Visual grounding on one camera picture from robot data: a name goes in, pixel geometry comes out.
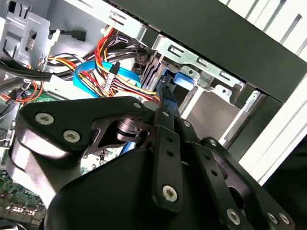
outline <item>metal frame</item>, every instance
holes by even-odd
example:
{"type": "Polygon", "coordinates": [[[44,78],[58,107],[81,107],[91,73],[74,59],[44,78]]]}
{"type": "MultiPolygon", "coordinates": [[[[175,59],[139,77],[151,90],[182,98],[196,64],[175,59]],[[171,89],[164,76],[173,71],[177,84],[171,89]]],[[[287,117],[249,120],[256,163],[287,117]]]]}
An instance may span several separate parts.
{"type": "Polygon", "coordinates": [[[260,185],[268,180],[307,135],[306,88],[307,77],[239,162],[260,185]]]}
{"type": "Polygon", "coordinates": [[[8,30],[8,24],[6,20],[0,17],[0,48],[1,49],[3,49],[3,46],[4,46],[7,30],[8,30]]]}
{"type": "Polygon", "coordinates": [[[306,62],[217,0],[112,2],[282,103],[307,72],[306,62]]]}
{"type": "Polygon", "coordinates": [[[28,64],[35,69],[44,71],[48,62],[51,47],[57,42],[60,30],[49,39],[50,22],[39,17],[34,13],[29,13],[26,18],[26,24],[23,31],[23,37],[17,54],[17,60],[28,64]],[[30,47],[31,31],[36,32],[36,39],[33,47],[30,47]]]}
{"type": "MultiPolygon", "coordinates": [[[[143,38],[148,31],[146,24],[139,22],[135,18],[130,17],[128,14],[118,10],[104,1],[65,1],[74,5],[80,10],[91,14],[93,17],[101,20],[102,22],[113,26],[115,29],[118,29],[131,38],[137,39],[139,42],[143,41],[143,38]]],[[[150,45],[150,48],[158,51],[158,53],[162,56],[165,56],[179,64],[191,64],[231,87],[233,87],[235,84],[240,85],[241,88],[244,87],[244,82],[223,71],[221,68],[212,64],[208,60],[205,60],[205,58],[200,57],[195,52],[192,52],[191,50],[180,45],[178,42],[175,42],[162,34],[158,34],[154,40],[155,42],[152,46],[150,45]]]]}

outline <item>yellow wire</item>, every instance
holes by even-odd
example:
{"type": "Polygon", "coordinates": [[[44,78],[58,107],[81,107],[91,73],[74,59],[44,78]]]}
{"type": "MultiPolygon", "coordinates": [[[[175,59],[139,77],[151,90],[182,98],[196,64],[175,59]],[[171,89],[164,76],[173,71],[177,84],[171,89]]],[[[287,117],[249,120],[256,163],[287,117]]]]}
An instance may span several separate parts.
{"type": "MultiPolygon", "coordinates": [[[[102,67],[98,62],[97,62],[97,66],[98,66],[100,69],[102,69],[103,71],[105,71],[106,73],[109,73],[109,71],[108,71],[107,69],[105,69],[104,67],[102,67]]],[[[137,87],[137,86],[135,86],[135,85],[130,84],[129,82],[127,82],[125,79],[123,79],[123,78],[122,78],[121,76],[119,76],[119,75],[116,76],[116,79],[118,79],[119,81],[121,81],[123,84],[128,85],[128,86],[130,86],[130,87],[132,87],[132,88],[134,88],[134,89],[136,89],[136,90],[139,90],[139,91],[144,92],[144,93],[146,93],[146,94],[156,95],[156,92],[148,91],[148,90],[145,90],[145,89],[142,89],[142,88],[139,88],[139,87],[137,87]]]]}
{"type": "Polygon", "coordinates": [[[157,94],[154,96],[154,98],[160,101],[160,98],[157,96],[157,94]]]}
{"type": "MultiPolygon", "coordinates": [[[[61,59],[57,59],[57,58],[54,58],[54,57],[50,57],[50,59],[56,60],[56,61],[58,61],[58,62],[64,64],[65,66],[68,66],[68,67],[71,68],[72,70],[75,70],[75,68],[74,68],[72,65],[70,65],[69,63],[67,63],[67,62],[65,62],[65,61],[63,61],[63,60],[61,60],[61,59]]],[[[92,83],[91,83],[87,78],[84,78],[84,77],[82,76],[82,74],[79,74],[79,77],[80,77],[83,81],[85,81],[86,84],[87,84],[95,93],[99,94],[100,96],[103,96],[103,95],[99,92],[99,90],[98,90],[95,86],[93,86],[92,83]]]]}
{"type": "MultiPolygon", "coordinates": [[[[106,49],[107,50],[107,49],[106,49]]],[[[107,61],[107,58],[106,58],[106,50],[105,50],[105,60],[107,61]]]]}
{"type": "Polygon", "coordinates": [[[4,97],[0,96],[0,98],[1,98],[2,100],[4,100],[5,102],[7,102],[7,100],[6,100],[4,97]]]}

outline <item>orange wire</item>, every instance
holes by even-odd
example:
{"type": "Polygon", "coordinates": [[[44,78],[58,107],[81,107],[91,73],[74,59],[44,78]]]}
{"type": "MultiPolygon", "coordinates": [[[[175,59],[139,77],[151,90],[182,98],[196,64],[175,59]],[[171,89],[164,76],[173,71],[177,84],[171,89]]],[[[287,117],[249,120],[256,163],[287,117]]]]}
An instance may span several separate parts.
{"type": "Polygon", "coordinates": [[[39,96],[42,94],[42,92],[43,92],[43,89],[44,89],[44,82],[43,81],[41,81],[40,82],[40,90],[39,90],[39,92],[38,92],[38,94],[34,97],[34,98],[31,98],[31,99],[29,99],[29,100],[16,100],[16,101],[18,101],[18,102],[32,102],[32,101],[34,101],[34,100],[36,100],[37,98],[39,98],[39,96]]]}
{"type": "Polygon", "coordinates": [[[30,98],[32,98],[37,93],[37,83],[35,81],[33,81],[32,83],[34,85],[34,91],[30,96],[28,96],[27,98],[24,98],[24,100],[29,100],[30,98]]]}

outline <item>blue plastic tab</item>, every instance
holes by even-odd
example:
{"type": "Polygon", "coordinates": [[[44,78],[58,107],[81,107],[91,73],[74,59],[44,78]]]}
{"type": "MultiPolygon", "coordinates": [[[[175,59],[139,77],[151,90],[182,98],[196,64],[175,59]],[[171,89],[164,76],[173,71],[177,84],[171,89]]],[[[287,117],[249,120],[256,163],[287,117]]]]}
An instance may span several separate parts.
{"type": "Polygon", "coordinates": [[[194,87],[193,79],[189,78],[188,76],[180,72],[176,73],[174,83],[190,91],[194,87]]]}

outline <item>red wire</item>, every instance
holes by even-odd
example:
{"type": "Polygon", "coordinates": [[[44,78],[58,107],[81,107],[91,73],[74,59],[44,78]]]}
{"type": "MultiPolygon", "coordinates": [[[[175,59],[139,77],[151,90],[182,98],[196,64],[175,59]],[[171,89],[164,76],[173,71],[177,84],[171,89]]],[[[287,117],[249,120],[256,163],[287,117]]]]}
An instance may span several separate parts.
{"type": "Polygon", "coordinates": [[[37,83],[35,81],[33,81],[32,84],[34,85],[34,91],[30,96],[26,97],[24,100],[29,100],[30,98],[32,98],[37,93],[37,83]]]}
{"type": "Polygon", "coordinates": [[[18,101],[18,102],[31,102],[31,101],[34,101],[34,100],[36,100],[37,98],[39,98],[39,96],[42,94],[42,92],[43,92],[43,89],[44,89],[44,82],[43,81],[41,81],[40,82],[40,90],[39,90],[39,92],[38,92],[38,94],[35,96],[35,97],[33,97],[33,98],[31,98],[31,99],[28,99],[28,100],[16,100],[16,101],[18,101]]]}
{"type": "Polygon", "coordinates": [[[95,50],[95,57],[96,57],[96,60],[99,62],[99,63],[102,63],[102,59],[101,59],[101,56],[100,56],[100,47],[103,45],[103,43],[111,36],[111,34],[113,33],[114,31],[114,28],[112,28],[110,30],[110,32],[108,33],[107,36],[103,37],[102,39],[100,39],[100,41],[98,42],[97,44],[97,49],[95,50]]]}
{"type": "MultiPolygon", "coordinates": [[[[71,65],[72,67],[74,68],[77,68],[77,65],[74,64],[73,62],[70,62],[70,61],[67,61],[67,60],[64,60],[62,59],[62,61],[65,61],[66,63],[68,63],[69,65],[71,65]]],[[[85,71],[81,72],[82,74],[86,75],[87,77],[91,78],[91,75],[85,71]]]]}

